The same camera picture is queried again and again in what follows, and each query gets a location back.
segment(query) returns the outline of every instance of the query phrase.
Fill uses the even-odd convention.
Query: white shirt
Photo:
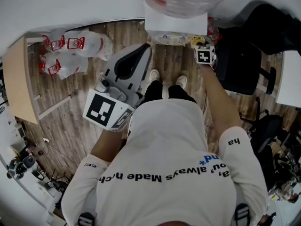
[[[229,226],[236,207],[234,183],[242,188],[253,225],[265,213],[267,188],[242,128],[222,134],[219,156],[209,153],[198,105],[168,99],[140,106],[130,131],[127,144],[109,166],[92,155],[79,165],[62,202],[70,226],[76,225],[95,187],[98,226],[157,226],[169,221]]]

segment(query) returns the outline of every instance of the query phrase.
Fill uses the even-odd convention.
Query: sneaker
[[[175,84],[181,86],[182,89],[185,89],[187,85],[187,77],[185,75],[181,75]]]
[[[160,74],[156,69],[152,69],[150,73],[150,82],[152,83],[153,81],[160,81]]]

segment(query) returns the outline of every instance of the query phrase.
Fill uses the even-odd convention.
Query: forearm
[[[213,70],[209,66],[201,65],[201,72],[207,91],[214,129],[218,138],[220,138],[226,129],[241,126],[240,117],[237,108],[218,81]]]
[[[91,154],[107,162],[112,162],[121,148],[122,132],[103,130]]]

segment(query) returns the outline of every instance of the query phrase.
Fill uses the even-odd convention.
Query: wooden floor
[[[150,43],[153,49],[152,61],[148,72],[152,68],[157,68],[161,74],[164,85],[163,96],[167,98],[167,88],[171,86],[179,75],[188,77],[187,92],[195,98],[198,105],[203,109],[205,101],[205,91],[198,65],[194,61],[193,51],[185,47],[172,47],[155,45],[144,30],[144,25],[138,21],[117,22],[89,27],[91,31],[106,33],[114,43],[114,52],[137,43]],[[38,63],[40,46],[35,44],[29,48],[30,76],[34,96],[40,94],[41,99],[37,100],[41,113],[51,105],[59,102],[68,95],[72,96],[71,101],[65,103],[40,121],[40,125],[35,125],[24,121],[28,138],[39,145],[40,150],[45,152],[38,161],[47,167],[47,171],[56,171],[67,175],[74,174],[82,158],[92,149],[101,134],[98,126],[83,119],[82,113],[86,102],[89,88],[94,88],[97,78],[103,72],[104,61],[99,58],[89,59],[87,74],[78,73],[61,81],[57,77],[39,74]],[[275,67],[277,70],[277,81],[279,84],[281,71],[281,58],[276,56],[263,55],[262,67]],[[261,84],[266,81],[260,78]],[[148,81],[143,81],[144,91],[149,85]],[[255,119],[256,102],[255,98],[261,99],[261,110],[268,109],[270,114],[277,114],[284,117],[283,126],[289,129],[297,112],[294,107],[279,105],[275,103],[275,98],[267,96],[264,92],[256,90],[253,96],[245,96],[237,93],[230,93],[238,110],[243,117]],[[208,134],[209,149],[217,153],[217,138],[214,133],[209,108],[204,115],[206,132]],[[243,123],[243,127],[248,129],[250,125]],[[50,145],[46,146],[42,138],[50,140]],[[273,152],[277,153],[279,147],[276,143],[272,146]]]

